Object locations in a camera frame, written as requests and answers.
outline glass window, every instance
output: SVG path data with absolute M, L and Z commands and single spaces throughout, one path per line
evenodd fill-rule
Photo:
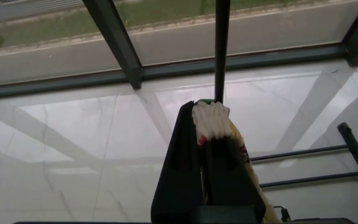
M 214 56 L 215 0 L 116 1 L 144 65 Z M 228 54 L 340 42 L 358 0 L 232 0 Z
M 338 43 L 357 15 L 358 0 L 232 0 L 227 54 Z
M 82 1 L 0 3 L 0 85 L 117 68 Z

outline pavement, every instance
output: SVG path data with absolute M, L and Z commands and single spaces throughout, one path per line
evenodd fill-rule
M 228 54 L 340 42 L 358 0 L 231 19 Z M 130 34 L 143 65 L 213 57 L 214 22 Z M 103 39 L 0 54 L 0 85 L 119 68 Z

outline curb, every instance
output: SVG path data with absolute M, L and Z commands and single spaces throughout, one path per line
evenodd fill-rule
M 337 2 L 345 2 L 345 1 L 352 1 L 352 0 L 302 0 L 297 2 L 290 2 L 286 4 L 272 4 L 268 6 L 257 6 L 251 7 L 248 9 L 240 9 L 236 11 L 231 11 L 230 18 L 242 18 L 247 16 L 254 16 L 258 14 L 265 14 L 265 13 L 272 13 L 272 12 L 279 12 L 279 11 L 291 11 L 294 9 L 298 9 L 300 7 L 312 7 L 312 6 L 320 6 L 323 4 L 334 4 Z M 153 24 L 145 24 L 141 26 L 134 26 L 127 28 L 128 34 L 140 34 L 143 32 L 150 32 L 160 29 L 168 29 L 173 27 L 181 27 L 187 26 L 192 24 L 202 24 L 208 22 L 214 22 L 215 15 L 208 14 L 203 16 L 195 16 L 195 17 L 188 17 L 184 19 L 178 19 L 174 21 L 167 21 L 167 22 L 156 22 Z M 42 49 L 47 47 L 55 47 L 59 45 L 67 45 L 67 44 L 75 44 L 80 42 L 85 42 L 89 40 L 102 40 L 103 36 L 100 32 L 90 33 L 90 34 L 82 34 L 76 35 L 72 37 L 64 37 L 60 39 L 54 40 L 46 40 L 37 42 L 34 44 L 23 44 L 23 45 L 15 45 L 10 47 L 5 47 L 0 49 L 0 54 L 8 54 L 13 52 L 22 52 L 28 50 L 35 50 L 35 49 Z

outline white marble floor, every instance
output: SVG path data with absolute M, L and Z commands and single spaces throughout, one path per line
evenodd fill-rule
M 0 224 L 149 222 L 180 106 L 213 75 L 0 99 Z M 343 60 L 228 72 L 224 104 L 251 157 L 358 140 L 358 68 Z M 254 164 L 261 183 L 358 171 L 349 153 Z M 292 218 L 358 222 L 358 178 L 266 190 Z

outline grass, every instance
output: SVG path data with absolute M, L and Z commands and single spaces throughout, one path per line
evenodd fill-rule
M 299 0 L 232 0 L 231 10 L 294 1 Z M 172 21 L 215 12 L 215 0 L 143 0 L 117 2 L 116 5 L 126 27 Z M 93 32 L 98 32 L 98 28 L 88 11 L 79 10 L 63 16 L 1 26 L 0 47 L 33 44 Z

